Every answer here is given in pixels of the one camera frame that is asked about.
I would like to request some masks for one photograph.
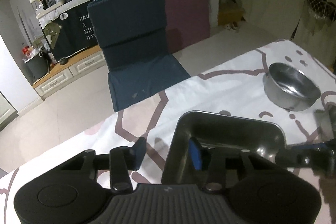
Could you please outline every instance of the stainless steel bowl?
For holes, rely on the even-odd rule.
[[[302,111],[320,98],[320,89],[302,71],[283,63],[273,63],[263,78],[267,97],[277,106]]]
[[[275,123],[203,111],[190,111],[177,122],[162,184],[204,185],[207,171],[196,171],[188,154],[188,140],[195,137],[202,146],[248,149],[275,162],[275,155],[286,148],[286,138]],[[226,181],[235,180],[237,173],[227,173]]]

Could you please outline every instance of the mesh basket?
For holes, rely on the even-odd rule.
[[[335,21],[335,6],[324,0],[307,0],[310,12],[317,20]]]

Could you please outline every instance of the metal screw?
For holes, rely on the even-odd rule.
[[[208,191],[219,191],[223,188],[223,186],[217,182],[209,182],[205,185],[205,188],[208,190]]]
[[[304,163],[307,164],[307,165],[310,163],[310,160],[309,160],[308,157],[305,157],[305,159],[304,159]]]
[[[119,182],[116,184],[113,184],[113,189],[116,191],[125,191],[130,187],[130,185],[127,182]]]

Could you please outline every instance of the drawer handle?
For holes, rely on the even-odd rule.
[[[84,65],[85,65],[85,66],[88,66],[88,65],[92,64],[93,62],[94,62],[94,60],[91,60],[90,62],[87,62],[87,63],[85,63]]]
[[[54,86],[54,85],[56,85],[56,83],[57,83],[57,80],[55,80],[55,82],[53,82],[53,83],[50,83],[49,85]]]

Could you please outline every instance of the black rectangular tray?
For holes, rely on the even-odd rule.
[[[206,171],[195,171],[188,155],[188,140],[195,137],[202,146],[248,149],[274,162],[275,154],[286,146],[285,135],[275,123],[191,111],[177,122],[162,184],[202,184]]]

